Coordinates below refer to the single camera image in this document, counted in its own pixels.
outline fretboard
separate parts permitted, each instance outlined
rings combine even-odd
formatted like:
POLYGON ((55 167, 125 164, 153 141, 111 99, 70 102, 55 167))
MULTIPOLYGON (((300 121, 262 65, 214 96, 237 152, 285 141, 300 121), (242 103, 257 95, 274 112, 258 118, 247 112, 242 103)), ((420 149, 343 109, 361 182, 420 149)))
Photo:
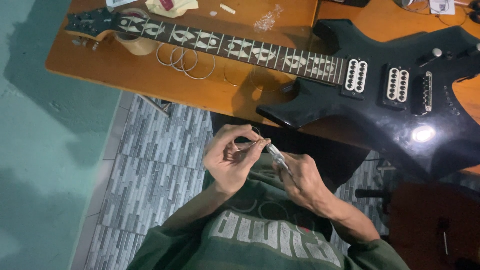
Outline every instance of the fretboard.
POLYGON ((118 14, 112 30, 341 85, 347 60, 202 29, 118 14))

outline person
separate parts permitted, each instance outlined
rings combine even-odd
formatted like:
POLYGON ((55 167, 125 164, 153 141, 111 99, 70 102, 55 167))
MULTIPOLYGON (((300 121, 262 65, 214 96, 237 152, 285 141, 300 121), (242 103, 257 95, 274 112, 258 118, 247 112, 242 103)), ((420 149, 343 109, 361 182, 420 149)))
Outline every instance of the person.
POLYGON ((204 150, 202 192, 148 231, 127 269, 408 269, 313 158, 283 153, 290 175, 262 153, 269 143, 250 124, 224 125, 204 150), (347 256, 329 243, 332 225, 347 256))

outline orange table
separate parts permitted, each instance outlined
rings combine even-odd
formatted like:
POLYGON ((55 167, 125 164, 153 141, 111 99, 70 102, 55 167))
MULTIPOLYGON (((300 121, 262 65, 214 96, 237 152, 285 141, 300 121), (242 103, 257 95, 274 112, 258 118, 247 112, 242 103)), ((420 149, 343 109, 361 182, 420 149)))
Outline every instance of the orange table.
MULTIPOLYGON (((89 11, 104 4, 104 0, 72 0, 69 12, 89 11)), ((161 20, 320 53, 322 44, 311 34, 311 26, 317 18, 348 18, 367 36, 379 41, 447 27, 432 15, 403 10, 391 0, 372 0, 363 9, 333 2, 323 2, 319 7, 317 4, 317 0, 202 0, 197 10, 189 10, 179 18, 162 17, 161 20), (221 2, 234 8, 236 14, 219 9, 221 2), (275 4, 279 4, 283 11, 275 18, 272 29, 262 33, 254 32, 254 23, 263 15, 272 12, 275 4), (211 11, 217 11, 218 14, 212 17, 211 11), (402 27, 398 27, 398 22, 402 22, 402 27)), ((147 10, 142 0, 119 9, 129 7, 147 10)), ((442 19, 447 23, 459 24, 464 19, 462 12, 462 9, 457 9, 458 15, 445 18, 443 16, 442 19)), ((151 14, 151 17, 160 19, 155 14, 151 14)), ((66 23, 65 19, 46 61, 46 68, 54 73, 267 124, 273 123, 256 114, 255 107, 292 98, 279 91, 259 91, 247 77, 240 86, 232 86, 225 81, 225 72, 231 73, 231 66, 234 66, 233 70, 238 69, 238 78, 242 78, 245 70, 252 67, 246 64, 231 64, 220 57, 216 57, 216 68, 211 76, 204 80, 193 80, 171 67, 160 65, 154 53, 134 56, 112 38, 100 43, 96 51, 90 49, 92 42, 87 47, 77 47, 71 42, 72 36, 63 31, 66 23)), ((480 25, 467 20, 462 27, 480 37, 480 25)), ((169 50, 169 46, 160 50, 159 56, 162 60, 167 61, 169 50)), ((212 67, 212 57, 204 53, 198 55, 199 62, 192 71, 198 75, 206 75, 212 67)), ((267 78, 267 85, 289 80, 280 73, 267 74, 264 77, 267 78)), ((479 83, 480 78, 464 81, 455 85, 454 91, 463 107, 480 123, 479 83)), ((320 119, 306 125, 301 131, 370 148, 361 129, 344 119, 320 119)), ((468 170, 480 173, 480 166, 468 170)))

